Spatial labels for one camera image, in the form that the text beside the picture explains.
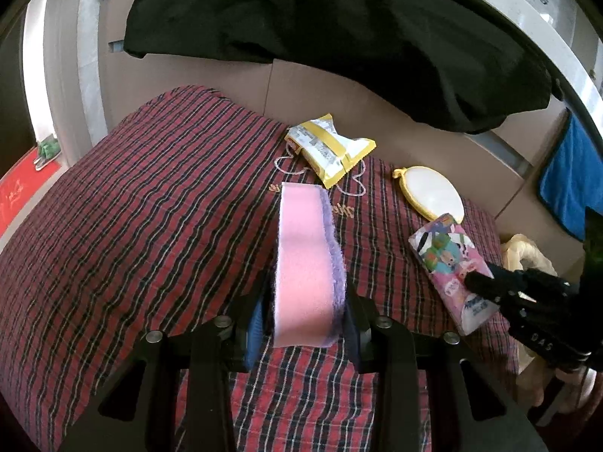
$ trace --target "sponge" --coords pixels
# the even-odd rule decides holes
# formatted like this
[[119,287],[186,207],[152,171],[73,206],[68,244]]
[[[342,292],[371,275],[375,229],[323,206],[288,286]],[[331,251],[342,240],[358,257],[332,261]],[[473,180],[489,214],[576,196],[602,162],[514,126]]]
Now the sponge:
[[283,183],[274,278],[274,346],[328,347],[339,338],[346,269],[327,191]]

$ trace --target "robotic hand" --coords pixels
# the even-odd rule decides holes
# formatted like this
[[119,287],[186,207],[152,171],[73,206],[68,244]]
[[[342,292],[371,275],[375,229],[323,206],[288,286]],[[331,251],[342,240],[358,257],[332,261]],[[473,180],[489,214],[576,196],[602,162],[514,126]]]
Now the robotic hand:
[[510,272],[495,265],[490,265],[494,279],[472,272],[465,280],[469,290],[500,305],[509,334],[541,357],[522,374],[523,384],[518,379],[518,386],[525,386],[519,398],[525,409],[535,407],[528,417],[538,426],[557,411],[581,406],[594,384],[589,368],[603,371],[603,216],[591,209],[584,249],[580,284],[536,269]]
[[[182,369],[189,370],[187,452],[236,451],[229,373],[252,371],[264,335],[272,332],[268,279],[260,273],[251,291],[234,299],[226,314],[194,331],[144,335],[91,397],[59,452],[174,450]],[[350,280],[343,336],[345,355],[357,372],[379,376],[372,451],[422,450],[418,372],[424,371],[434,450],[546,452],[521,409],[456,333],[411,333],[380,315],[375,302],[358,295]]]
[[586,212],[584,250],[579,285],[536,269],[510,272],[494,265],[494,279],[472,272],[465,283],[498,304],[509,334],[551,367],[603,371],[603,216],[592,209]]

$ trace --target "red plaid bedspread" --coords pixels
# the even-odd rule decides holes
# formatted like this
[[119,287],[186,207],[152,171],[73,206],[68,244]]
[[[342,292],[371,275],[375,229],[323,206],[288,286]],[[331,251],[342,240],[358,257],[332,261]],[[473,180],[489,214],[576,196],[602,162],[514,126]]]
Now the red plaid bedspread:
[[[285,128],[215,90],[172,90],[126,117],[27,217],[0,255],[0,392],[42,452],[57,449],[141,335],[179,334],[222,313],[272,263],[278,185],[318,182],[274,168]],[[347,269],[382,313],[440,334],[453,324],[406,242],[424,220],[392,169],[369,157],[365,196],[331,190]],[[343,188],[357,187],[346,176]],[[465,230],[500,262],[493,219],[464,202]],[[509,382],[515,353],[505,329],[497,316],[468,340]],[[328,349],[265,342],[258,367],[231,379],[238,448],[368,450],[375,389],[341,341]],[[181,392],[180,420],[183,409]]]

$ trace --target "plastic bag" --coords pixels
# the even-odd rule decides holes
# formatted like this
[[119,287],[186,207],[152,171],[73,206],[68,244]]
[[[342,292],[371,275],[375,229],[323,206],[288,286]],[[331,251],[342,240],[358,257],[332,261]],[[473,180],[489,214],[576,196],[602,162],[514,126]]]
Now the plastic bag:
[[293,126],[285,141],[301,153],[326,188],[331,188],[375,147],[366,138],[348,139],[337,134],[331,114]]
[[536,243],[523,234],[516,234],[502,245],[502,265],[507,270],[539,269],[541,272],[557,276],[551,261],[536,246]]
[[456,323],[459,334],[469,335],[488,321],[498,306],[465,286],[469,272],[492,277],[482,255],[451,214],[441,215],[408,239],[417,259]]

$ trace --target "cartoon print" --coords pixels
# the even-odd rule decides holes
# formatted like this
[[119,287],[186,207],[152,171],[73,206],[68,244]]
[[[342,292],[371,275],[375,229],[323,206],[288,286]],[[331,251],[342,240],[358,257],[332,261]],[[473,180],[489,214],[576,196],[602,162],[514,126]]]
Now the cartoon print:
[[454,273],[455,267],[462,260],[459,246],[445,232],[433,234],[431,247],[425,250],[422,257],[430,272],[445,275]]
[[451,215],[443,215],[422,227],[409,242],[461,334],[471,333],[497,311],[495,304],[472,294],[465,286],[469,272],[477,270],[492,275],[469,236]]

